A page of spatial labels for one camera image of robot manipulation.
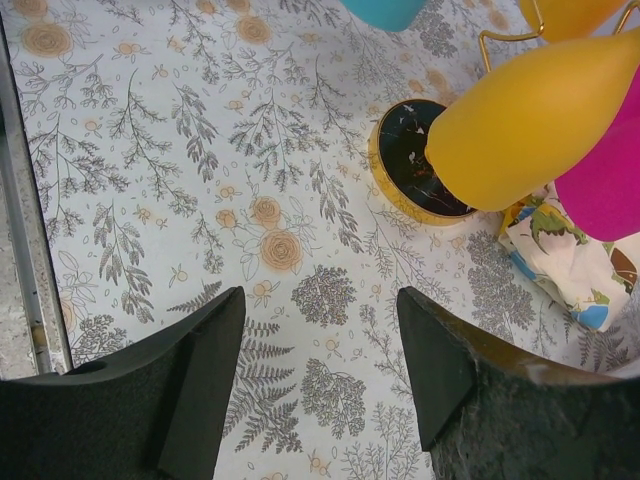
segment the botanical print surface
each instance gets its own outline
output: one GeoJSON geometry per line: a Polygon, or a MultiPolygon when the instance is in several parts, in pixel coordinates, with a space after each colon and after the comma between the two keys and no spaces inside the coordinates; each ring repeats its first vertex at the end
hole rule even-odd
{"type": "MultiPolygon", "coordinates": [[[[523,348],[605,371],[633,322],[577,326],[518,272],[500,218],[388,204],[367,140],[483,74],[511,0],[431,0],[402,33],[338,0],[0,0],[76,364],[232,286],[247,321],[216,478],[430,478],[395,298],[414,285],[523,348]]],[[[493,62],[528,46],[496,43],[493,62]]]]}

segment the floral fabric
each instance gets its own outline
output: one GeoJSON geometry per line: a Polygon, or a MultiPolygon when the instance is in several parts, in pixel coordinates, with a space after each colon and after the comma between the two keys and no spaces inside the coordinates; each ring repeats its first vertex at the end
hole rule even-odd
{"type": "Polygon", "coordinates": [[[638,280],[640,235],[603,243],[573,224],[547,186],[505,213],[500,242],[522,272],[582,325],[606,331],[638,280]]]}

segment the black marble surface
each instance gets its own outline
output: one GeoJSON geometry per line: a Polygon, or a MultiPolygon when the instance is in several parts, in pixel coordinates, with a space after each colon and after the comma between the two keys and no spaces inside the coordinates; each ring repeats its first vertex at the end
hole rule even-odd
{"type": "Polygon", "coordinates": [[[442,185],[424,154],[429,128],[444,110],[429,100],[407,100],[393,107],[381,125],[380,157],[391,181],[413,203],[430,213],[457,217],[473,209],[442,185]]]}

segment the pink balloon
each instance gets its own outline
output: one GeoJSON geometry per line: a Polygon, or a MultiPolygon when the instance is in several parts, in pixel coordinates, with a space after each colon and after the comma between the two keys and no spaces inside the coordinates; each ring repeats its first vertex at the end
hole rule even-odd
{"type": "Polygon", "coordinates": [[[613,242],[640,232],[640,75],[596,146],[556,180],[569,218],[590,237],[613,242]]]}

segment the gold rim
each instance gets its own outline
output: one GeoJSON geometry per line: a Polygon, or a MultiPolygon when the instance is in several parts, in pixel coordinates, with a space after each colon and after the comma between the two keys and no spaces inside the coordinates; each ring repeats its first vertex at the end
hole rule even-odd
{"type": "Polygon", "coordinates": [[[369,165],[371,166],[371,173],[373,174],[373,178],[376,181],[378,188],[380,188],[380,191],[385,197],[387,197],[387,200],[389,200],[398,210],[419,223],[442,227],[455,225],[462,222],[464,219],[469,218],[476,213],[476,211],[473,210],[472,212],[464,215],[449,217],[439,215],[419,207],[413,203],[409,197],[402,193],[402,191],[391,181],[391,177],[389,176],[384,163],[382,163],[382,157],[380,156],[380,133],[387,116],[397,107],[404,105],[405,103],[424,101],[424,99],[415,98],[396,103],[386,111],[380,120],[378,120],[376,127],[373,129],[373,132],[371,132],[371,136],[369,137],[369,165]]]}

